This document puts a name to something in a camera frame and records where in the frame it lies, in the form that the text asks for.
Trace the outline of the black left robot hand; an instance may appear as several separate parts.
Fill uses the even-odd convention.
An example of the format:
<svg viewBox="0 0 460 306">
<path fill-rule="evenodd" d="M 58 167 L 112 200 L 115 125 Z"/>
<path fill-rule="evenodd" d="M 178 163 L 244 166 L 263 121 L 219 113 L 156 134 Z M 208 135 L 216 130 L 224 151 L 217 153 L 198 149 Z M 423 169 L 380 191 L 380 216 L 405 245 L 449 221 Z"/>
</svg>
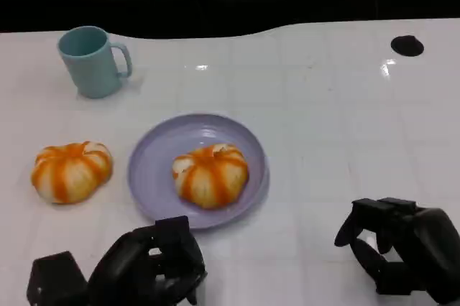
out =
<svg viewBox="0 0 460 306">
<path fill-rule="evenodd" d="M 207 276 L 185 215 L 156 221 L 122 235 L 88 281 L 91 305 L 197 305 Z"/>
</svg>

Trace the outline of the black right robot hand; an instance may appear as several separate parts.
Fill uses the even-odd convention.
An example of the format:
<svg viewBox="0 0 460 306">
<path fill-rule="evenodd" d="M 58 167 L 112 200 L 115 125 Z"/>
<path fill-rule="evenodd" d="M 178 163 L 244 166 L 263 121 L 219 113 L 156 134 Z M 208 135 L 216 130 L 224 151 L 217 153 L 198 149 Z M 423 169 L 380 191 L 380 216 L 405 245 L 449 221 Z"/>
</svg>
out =
<svg viewBox="0 0 460 306">
<path fill-rule="evenodd" d="M 351 247 L 379 295 L 422 291 L 440 305 L 459 301 L 459 232 L 440 208 L 354 200 L 334 244 Z"/>
</svg>

